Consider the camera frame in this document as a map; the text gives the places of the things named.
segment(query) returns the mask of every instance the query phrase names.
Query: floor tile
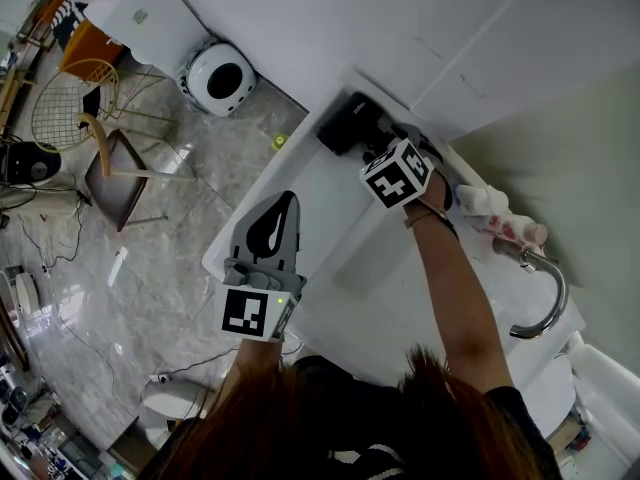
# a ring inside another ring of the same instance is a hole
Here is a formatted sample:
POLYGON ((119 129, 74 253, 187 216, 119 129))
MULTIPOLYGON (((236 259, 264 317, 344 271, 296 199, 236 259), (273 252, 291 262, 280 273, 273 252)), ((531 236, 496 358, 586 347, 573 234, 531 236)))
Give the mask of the floor tile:
MULTIPOLYGON (((16 123, 25 140, 32 140, 33 105, 58 72, 61 52, 55 48, 43 57, 38 85, 28 91, 16 123)), ((127 58, 119 67, 147 69, 127 58)), ((138 78, 123 74, 121 103, 141 87, 138 78)), ((118 233, 97 207, 83 208, 76 257, 58 259, 48 272, 43 260, 50 264, 55 256, 74 255, 75 216, 43 220, 12 214, 0 240, 0 268, 22 265, 38 287, 41 309, 25 319, 20 331, 34 371, 57 392, 69 418, 103 449, 135 418, 151 374, 189 366, 237 345, 235 338, 213 331, 216 281, 202 267, 202 255, 275 155, 273 135, 291 134, 305 115, 264 80, 227 118, 190 111, 171 80, 140 92, 130 108, 175 120, 123 115, 116 123, 165 136, 166 143, 149 149, 154 142, 127 133, 145 162, 155 170, 198 177, 194 183, 149 180, 130 220, 162 215, 168 220, 118 233), (23 222, 40 252, 25 236, 23 222)), ((62 154, 62 170, 75 176, 85 194, 84 175, 96 153, 92 139, 62 154)), ((288 336, 285 350, 297 346, 288 336)), ((177 377, 217 385, 234 354, 177 377)))

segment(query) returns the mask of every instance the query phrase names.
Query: bathroom sink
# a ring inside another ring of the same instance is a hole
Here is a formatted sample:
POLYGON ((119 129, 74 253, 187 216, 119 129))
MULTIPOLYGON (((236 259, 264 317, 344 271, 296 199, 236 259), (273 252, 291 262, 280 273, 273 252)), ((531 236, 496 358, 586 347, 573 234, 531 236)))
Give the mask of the bathroom sink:
MULTIPOLYGON (((315 137, 337 105, 360 91, 398 122, 423 128, 413 114, 358 73, 346 73, 325 104, 310 113, 267 166, 203 257, 222 281, 231 232, 258 201, 293 190, 300 201, 301 236, 297 272, 309 279, 288 330, 318 353, 357 377, 395 385, 407 371, 406 352, 428 346, 444 359, 413 236, 402 210, 373 201, 358 179, 361 154, 336 157, 315 137)), ((447 144, 436 143, 455 182, 486 186, 447 144)), ((509 368, 524 389, 584 326, 571 300, 546 334, 533 340, 509 336, 513 324, 530 325, 552 307, 556 285, 544 273, 528 273, 493 252, 491 239, 471 229, 455 209, 450 218, 496 316, 509 368)))

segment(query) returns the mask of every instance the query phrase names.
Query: chair leg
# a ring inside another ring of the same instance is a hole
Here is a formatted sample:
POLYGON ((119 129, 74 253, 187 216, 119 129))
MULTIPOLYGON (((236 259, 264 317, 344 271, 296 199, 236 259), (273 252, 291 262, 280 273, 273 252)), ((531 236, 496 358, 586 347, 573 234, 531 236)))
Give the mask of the chair leg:
POLYGON ((170 117, 160 117, 154 116, 153 114, 148 114, 146 112, 138 112, 137 110, 128 110, 126 108, 115 108, 114 111, 124 112, 126 114, 131 114, 134 116, 146 117, 149 119, 157 119, 158 121, 166 121, 168 123, 173 123, 175 120, 170 117))
POLYGON ((124 227, 130 228, 132 226, 142 226, 144 224, 149 224, 151 222, 160 222, 161 220, 169 220, 169 217, 167 217, 166 215, 163 215, 162 217, 151 217, 150 219, 130 220, 124 225, 124 227))
POLYGON ((116 176, 138 176, 139 178, 157 178, 163 180, 196 181, 196 176, 185 176, 169 172, 156 172, 150 169, 111 169, 111 174, 116 176))
POLYGON ((121 130, 123 132, 127 132, 127 133, 132 133, 135 135, 140 135, 142 137, 145 137, 149 140, 153 140, 157 143, 160 142, 165 142, 164 137, 158 137, 157 135, 153 135, 151 133, 147 133, 147 132, 143 132, 142 130, 136 130, 135 128, 123 128, 121 126, 118 125, 117 121, 114 122, 110 122, 110 121, 104 121, 101 123, 103 127, 105 128, 110 128, 110 129, 114 129, 114 130, 121 130))

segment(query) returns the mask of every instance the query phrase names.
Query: pink bottle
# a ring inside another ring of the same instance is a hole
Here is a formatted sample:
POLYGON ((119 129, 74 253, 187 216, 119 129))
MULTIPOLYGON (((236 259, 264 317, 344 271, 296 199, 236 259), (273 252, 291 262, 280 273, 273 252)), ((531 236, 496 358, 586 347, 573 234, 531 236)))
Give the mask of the pink bottle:
POLYGON ((467 217, 478 232, 511 240, 522 245, 544 245, 549 237, 547 227, 523 215, 486 215, 467 217))

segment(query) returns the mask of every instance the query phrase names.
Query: faucet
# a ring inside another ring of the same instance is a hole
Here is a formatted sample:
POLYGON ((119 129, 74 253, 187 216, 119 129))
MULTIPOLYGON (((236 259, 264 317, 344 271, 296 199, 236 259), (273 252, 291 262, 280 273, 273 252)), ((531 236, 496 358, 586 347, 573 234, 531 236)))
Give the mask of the faucet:
POLYGON ((562 272, 558 266, 551 260, 533 252, 526 246, 522 246, 509 240, 502 238, 495 238, 493 240, 493 250, 498 254, 503 254, 517 261, 521 267, 527 268, 532 272, 541 270, 549 274, 555 279, 558 285, 558 293, 556 295, 556 301, 553 303, 553 307, 549 314, 545 316, 540 322, 531 326, 514 325, 511 327, 509 334, 516 338, 530 340, 541 336, 549 329, 551 329, 564 313, 564 308, 569 300, 569 288, 567 282, 562 275, 562 272))

